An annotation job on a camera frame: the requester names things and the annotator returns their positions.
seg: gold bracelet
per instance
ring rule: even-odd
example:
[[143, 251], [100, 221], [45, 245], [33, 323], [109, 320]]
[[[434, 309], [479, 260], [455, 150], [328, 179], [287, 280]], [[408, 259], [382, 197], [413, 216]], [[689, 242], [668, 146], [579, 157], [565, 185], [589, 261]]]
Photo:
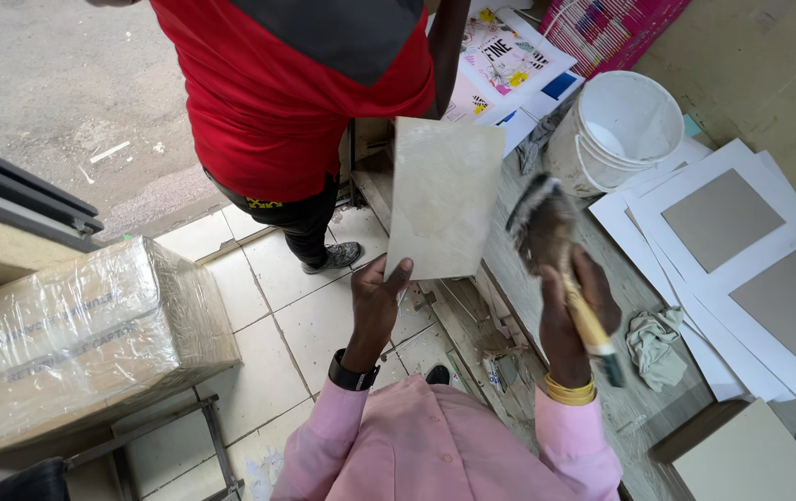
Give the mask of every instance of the gold bracelet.
[[552, 376], [547, 374], [547, 395], [559, 404], [565, 405], [586, 405], [595, 400], [595, 380], [591, 379], [586, 386], [580, 388], [565, 388], [553, 381]]

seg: black shoe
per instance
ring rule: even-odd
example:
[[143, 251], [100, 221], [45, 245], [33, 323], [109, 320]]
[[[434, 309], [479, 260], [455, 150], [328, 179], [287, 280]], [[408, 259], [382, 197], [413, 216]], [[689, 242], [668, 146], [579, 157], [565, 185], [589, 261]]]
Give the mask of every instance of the black shoe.
[[432, 367], [429, 375], [426, 376], [426, 382], [429, 384], [450, 384], [450, 371], [441, 364]]
[[345, 268], [360, 259], [363, 254], [364, 248], [357, 242], [327, 245], [326, 263], [320, 268], [313, 268], [311, 265], [302, 263], [302, 271], [308, 275], [314, 275], [327, 269]]

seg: hand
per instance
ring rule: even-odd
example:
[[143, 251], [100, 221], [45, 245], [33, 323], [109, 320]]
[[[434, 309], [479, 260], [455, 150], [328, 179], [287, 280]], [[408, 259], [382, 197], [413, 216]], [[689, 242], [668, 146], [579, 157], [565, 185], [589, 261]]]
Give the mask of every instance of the hand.
[[[620, 326], [620, 307], [611, 297], [605, 272], [592, 257], [577, 245], [571, 252], [571, 264], [577, 276], [583, 298], [608, 335]], [[586, 348], [577, 334], [565, 307], [564, 284], [553, 267], [546, 267], [542, 275], [543, 316], [540, 319], [540, 344], [549, 360], [549, 374], [553, 381], [565, 388], [586, 386], [592, 379], [592, 368]]]
[[404, 257], [385, 282], [382, 280], [384, 273], [385, 254], [354, 272], [351, 277], [354, 332], [341, 365], [354, 373], [373, 370], [376, 360], [392, 338], [392, 329], [398, 319], [398, 293], [410, 285], [413, 261]]

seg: wristwatch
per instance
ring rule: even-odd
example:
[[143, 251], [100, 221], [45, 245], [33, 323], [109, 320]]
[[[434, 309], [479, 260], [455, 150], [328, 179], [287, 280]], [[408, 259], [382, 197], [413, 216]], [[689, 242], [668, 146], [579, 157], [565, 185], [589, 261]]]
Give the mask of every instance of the wristwatch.
[[345, 348], [337, 351], [330, 362], [330, 381], [333, 381], [339, 388], [352, 392], [363, 392], [369, 390], [379, 374], [379, 366], [373, 367], [368, 373], [354, 373], [342, 367], [342, 357], [345, 355]]

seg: concrete ground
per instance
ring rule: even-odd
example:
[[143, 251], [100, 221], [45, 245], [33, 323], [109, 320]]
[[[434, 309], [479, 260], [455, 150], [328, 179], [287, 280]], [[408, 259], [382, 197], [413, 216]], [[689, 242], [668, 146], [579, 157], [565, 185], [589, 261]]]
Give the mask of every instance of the concrete ground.
[[0, 156], [97, 207], [101, 239], [216, 193], [195, 170], [186, 98], [148, 2], [0, 0]]

